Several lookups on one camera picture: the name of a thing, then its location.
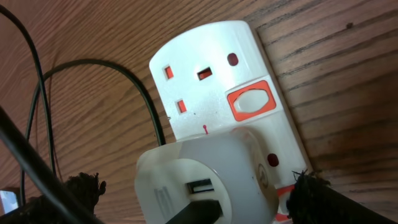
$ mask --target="usb port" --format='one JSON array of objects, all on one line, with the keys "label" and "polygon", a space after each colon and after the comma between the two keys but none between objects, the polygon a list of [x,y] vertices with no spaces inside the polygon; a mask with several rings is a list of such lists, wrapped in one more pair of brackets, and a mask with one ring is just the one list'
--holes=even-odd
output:
[{"label": "usb port", "polygon": [[190,194],[214,191],[213,184],[211,184],[210,179],[197,180],[187,183],[186,185]]}]

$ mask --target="wooden surface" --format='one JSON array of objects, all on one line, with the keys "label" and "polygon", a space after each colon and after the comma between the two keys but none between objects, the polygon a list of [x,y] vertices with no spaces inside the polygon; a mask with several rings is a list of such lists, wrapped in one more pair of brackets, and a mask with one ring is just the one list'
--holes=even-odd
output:
[{"label": "wooden surface", "polygon": [[[44,71],[78,58],[112,60],[149,89],[168,142],[175,141],[148,63],[172,37],[214,21],[242,19],[260,35],[312,165],[333,187],[398,221],[398,1],[1,0],[27,27]],[[27,44],[0,17],[0,105],[24,133],[37,77]],[[106,223],[144,223],[134,193],[137,158],[157,146],[144,102],[108,68],[56,74],[50,92],[58,172],[65,181],[99,172]],[[48,161],[42,102],[32,145]],[[0,145],[0,187],[19,167]],[[38,190],[27,178],[27,196]]]}]

